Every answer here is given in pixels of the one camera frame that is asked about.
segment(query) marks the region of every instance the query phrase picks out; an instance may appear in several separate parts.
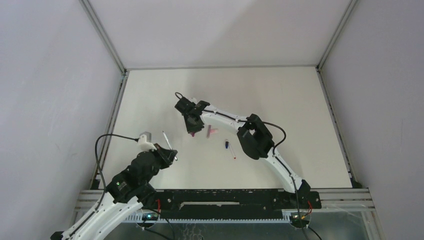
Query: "metal frame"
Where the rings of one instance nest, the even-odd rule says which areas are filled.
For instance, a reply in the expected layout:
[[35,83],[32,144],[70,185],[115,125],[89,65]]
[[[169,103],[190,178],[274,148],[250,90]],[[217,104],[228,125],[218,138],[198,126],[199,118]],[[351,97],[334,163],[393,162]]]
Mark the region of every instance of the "metal frame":
[[102,25],[102,22],[97,16],[96,11],[93,8],[93,5],[90,3],[89,0],[79,0],[79,2],[81,3],[82,8],[85,10],[85,13],[87,14],[87,17],[90,19],[91,23],[93,24],[96,32],[98,33],[98,36],[100,37],[101,41],[103,42],[104,46],[106,47],[113,61],[119,68],[120,72],[122,74],[125,74],[126,69],[124,67],[124,64],[122,63],[117,50],[112,44],[111,39],[106,33],[105,28]]
[[365,223],[366,233],[370,240],[385,239],[382,229],[379,227],[379,220],[376,212],[361,212],[362,220]]
[[333,110],[332,101],[331,101],[331,98],[330,98],[329,93],[327,91],[326,84],[324,83],[323,77],[321,76],[321,71],[318,69],[318,67],[316,68],[316,74],[318,75],[319,83],[321,84],[322,93],[324,93],[325,102],[327,103],[328,112],[330,113],[331,121],[333,123],[334,130],[337,134],[338,144],[340,145],[340,149],[342,150],[344,163],[346,164],[347,172],[349,174],[349,177],[352,180],[356,181],[356,179],[355,179],[356,173],[355,173],[355,170],[352,168],[351,163],[349,162],[348,153],[347,153],[347,150],[346,150],[345,143],[343,142],[343,137],[342,137],[342,133],[340,131],[339,125],[337,124],[337,118],[336,118],[336,115],[335,115],[334,110]]
[[229,66],[168,66],[168,67],[129,67],[126,70],[174,70],[174,69],[247,69],[247,68],[283,68],[283,67],[316,67],[314,64],[293,65],[229,65]]
[[335,29],[333,35],[331,36],[330,42],[325,48],[324,54],[322,55],[318,65],[316,66],[318,70],[321,70],[324,64],[326,63],[331,50],[333,49],[337,39],[340,37],[340,34],[345,28],[345,25],[348,22],[349,17],[352,15],[352,12],[354,11],[358,2],[359,0],[350,0],[349,4],[347,5],[347,8],[343,13],[343,16],[341,17],[340,22],[337,25],[337,28]]
[[[321,209],[314,212],[375,212],[370,191],[367,188],[313,188],[319,193]],[[76,200],[74,211],[87,212],[99,200],[103,190],[82,190]],[[283,212],[295,213],[297,209],[286,209]]]
[[[105,130],[105,134],[111,134],[113,133],[114,127],[115,127],[115,123],[117,121],[117,117],[118,117],[118,112],[119,112],[119,108],[121,107],[121,101],[122,98],[124,96],[124,90],[125,87],[127,86],[127,80],[128,80],[128,75],[129,72],[125,72],[125,74],[122,75],[120,84],[119,84],[119,88],[118,91],[116,93],[116,97],[115,97],[115,101],[112,107],[112,111],[110,113],[110,118],[109,121],[107,122],[107,127]],[[106,154],[108,153],[108,149],[109,149],[109,145],[111,143],[111,137],[110,136],[106,136],[104,137],[104,140],[102,142],[101,146],[101,150],[100,150],[100,155],[99,155],[99,160],[100,160],[100,165],[103,168],[103,166],[105,165],[105,160],[106,160]],[[98,182],[100,182],[100,176],[99,176],[99,169],[96,167],[94,169],[94,172],[92,174],[92,178],[90,181],[90,186],[94,185],[94,180],[97,180]]]

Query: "red wire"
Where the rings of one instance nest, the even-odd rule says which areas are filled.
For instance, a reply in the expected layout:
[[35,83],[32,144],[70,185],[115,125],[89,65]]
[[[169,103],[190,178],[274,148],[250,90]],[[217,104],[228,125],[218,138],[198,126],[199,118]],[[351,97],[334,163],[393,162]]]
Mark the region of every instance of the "red wire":
[[311,214],[312,213],[312,209],[314,209],[314,208],[312,207],[310,201],[307,201],[307,204],[309,204],[309,210],[308,210],[308,213],[307,213],[307,215],[308,215],[308,214]]
[[161,200],[157,199],[155,202],[157,202],[157,211],[160,213],[161,212]]

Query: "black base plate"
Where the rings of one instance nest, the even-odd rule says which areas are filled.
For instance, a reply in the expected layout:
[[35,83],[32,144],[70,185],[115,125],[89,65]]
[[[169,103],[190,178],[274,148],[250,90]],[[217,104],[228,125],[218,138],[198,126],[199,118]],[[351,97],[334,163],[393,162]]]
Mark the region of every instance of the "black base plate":
[[[296,195],[279,189],[166,189],[155,199],[167,219],[280,219],[281,210],[297,209]],[[299,208],[308,209],[308,201],[314,209],[321,208],[318,192],[309,192]]]

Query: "transparent panel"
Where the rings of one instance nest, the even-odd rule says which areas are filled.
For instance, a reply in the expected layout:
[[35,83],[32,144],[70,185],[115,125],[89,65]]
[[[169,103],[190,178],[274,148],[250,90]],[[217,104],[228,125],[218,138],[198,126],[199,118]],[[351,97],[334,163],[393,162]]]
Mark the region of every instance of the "transparent panel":
[[[360,212],[314,212],[310,226],[325,240],[368,240]],[[288,223],[173,223],[176,240],[298,240],[305,239],[301,229]],[[150,228],[172,239],[168,224],[158,223]],[[305,229],[310,240],[318,237]],[[122,223],[106,240],[163,240],[150,232],[142,231],[135,223]]]

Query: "marker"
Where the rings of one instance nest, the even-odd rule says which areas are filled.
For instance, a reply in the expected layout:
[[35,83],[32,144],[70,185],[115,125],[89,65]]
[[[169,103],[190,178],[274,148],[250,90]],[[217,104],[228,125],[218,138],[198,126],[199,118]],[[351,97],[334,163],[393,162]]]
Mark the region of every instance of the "marker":
[[211,128],[212,128],[212,126],[211,126],[211,125],[209,125],[209,126],[207,127],[207,134],[206,134],[206,138],[207,138],[207,139],[211,136]]
[[225,140],[225,148],[226,148],[226,149],[228,149],[228,148],[229,148],[229,150],[231,151],[232,157],[233,157],[234,159],[236,159],[236,155],[234,154],[234,150],[233,150],[233,148],[231,147],[231,144],[230,144],[230,142],[228,141],[228,139],[226,139],[226,140]]
[[[163,136],[165,137],[165,141],[166,141],[166,144],[168,144],[169,149],[173,150],[173,149],[172,149],[172,146],[171,146],[171,143],[170,143],[170,140],[168,139],[167,135],[165,134],[165,132],[164,132],[164,131],[162,131],[162,133],[163,133]],[[174,159],[175,161],[178,161],[177,156],[175,156],[173,159]]]

